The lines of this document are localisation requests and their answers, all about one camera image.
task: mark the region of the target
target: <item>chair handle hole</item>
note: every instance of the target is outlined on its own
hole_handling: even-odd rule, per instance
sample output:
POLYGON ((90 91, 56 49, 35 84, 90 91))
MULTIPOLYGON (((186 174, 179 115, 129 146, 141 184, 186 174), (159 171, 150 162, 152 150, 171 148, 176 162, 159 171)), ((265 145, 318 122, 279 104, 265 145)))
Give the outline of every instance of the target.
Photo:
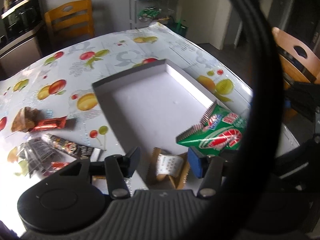
POLYGON ((294 46, 293 48, 300 57, 308 58, 306 51, 302 47, 294 46))
POLYGON ((62 11, 68 12, 68 11, 71 11, 72 9, 73 9, 73 6, 69 5, 69 6, 66 6, 65 8, 63 8, 62 11))

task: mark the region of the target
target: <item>green snack package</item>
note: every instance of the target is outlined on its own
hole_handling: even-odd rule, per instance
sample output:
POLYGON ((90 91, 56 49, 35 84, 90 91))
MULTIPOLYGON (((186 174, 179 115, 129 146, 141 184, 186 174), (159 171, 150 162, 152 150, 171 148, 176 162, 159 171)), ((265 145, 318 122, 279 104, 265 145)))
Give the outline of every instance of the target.
POLYGON ((223 148, 236 150, 240 146, 246 119, 214 102, 204 113, 200 124, 176 137, 183 146, 195 146, 205 155, 218 155, 223 148))

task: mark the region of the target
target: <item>wooden chair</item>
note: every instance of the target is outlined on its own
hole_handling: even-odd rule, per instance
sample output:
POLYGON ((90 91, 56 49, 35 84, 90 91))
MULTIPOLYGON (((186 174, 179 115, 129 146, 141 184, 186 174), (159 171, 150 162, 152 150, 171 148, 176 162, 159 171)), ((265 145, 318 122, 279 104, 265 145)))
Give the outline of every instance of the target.
POLYGON ((89 34, 91 38, 94 37, 91 0, 63 4, 46 12, 44 19, 53 47, 56 47, 59 42, 85 34, 89 34))
MULTIPOLYGON (((298 69, 287 58, 279 55, 283 71, 294 81, 320 84, 320 59, 312 50, 302 41, 279 28, 274 27, 272 33, 276 44, 289 53, 288 59, 297 60, 302 65, 302 68, 298 69)), ((285 81, 284 89, 289 87, 289 83, 285 81)), ((289 121, 296 114, 297 112, 293 109, 288 109, 285 112, 284 121, 289 121)))

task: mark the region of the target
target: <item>white label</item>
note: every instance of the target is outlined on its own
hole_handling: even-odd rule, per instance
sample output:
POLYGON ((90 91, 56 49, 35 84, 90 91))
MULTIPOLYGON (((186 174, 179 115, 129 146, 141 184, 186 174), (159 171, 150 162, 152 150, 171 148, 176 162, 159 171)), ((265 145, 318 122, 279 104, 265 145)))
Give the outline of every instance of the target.
POLYGON ((179 176, 182 164, 183 158, 180 156, 159 154, 156 174, 169 174, 176 178, 179 176))

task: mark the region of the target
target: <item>table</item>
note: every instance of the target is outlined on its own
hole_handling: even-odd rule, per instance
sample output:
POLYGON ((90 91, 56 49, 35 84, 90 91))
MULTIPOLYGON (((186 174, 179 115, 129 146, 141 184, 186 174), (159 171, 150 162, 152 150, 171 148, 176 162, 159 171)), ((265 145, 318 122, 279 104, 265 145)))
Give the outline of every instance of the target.
MULTIPOLYGON (((76 118, 74 130, 52 130, 50 133, 84 145, 104 148, 106 151, 100 159, 112 154, 123 155, 124 151, 111 129, 106 134, 102 132, 97 137, 93 136, 95 130, 109 126, 99 105, 93 100, 84 110, 79 101, 93 93, 93 82, 163 58, 171 60, 197 79, 233 112, 248 116, 251 88, 212 55, 159 23, 143 29, 106 34, 72 45, 0 82, 0 119, 6 120, 5 126, 0 125, 0 220, 8 228, 15 230, 18 235, 23 233, 16 203, 26 189, 39 181, 36 176, 29 179, 12 175, 6 161, 9 151, 29 137, 28 133, 11 132, 11 124, 18 110, 30 106, 41 110, 46 118, 66 115, 69 119, 76 118), (49 91, 53 83, 54 91, 49 91)), ((268 136, 263 134, 263 125, 261 142, 268 136)), ((283 125, 278 155, 298 145, 283 125)), ((105 193, 105 181, 99 183, 104 183, 98 186, 105 193)), ((137 173, 128 184, 133 191, 146 188, 137 173)))

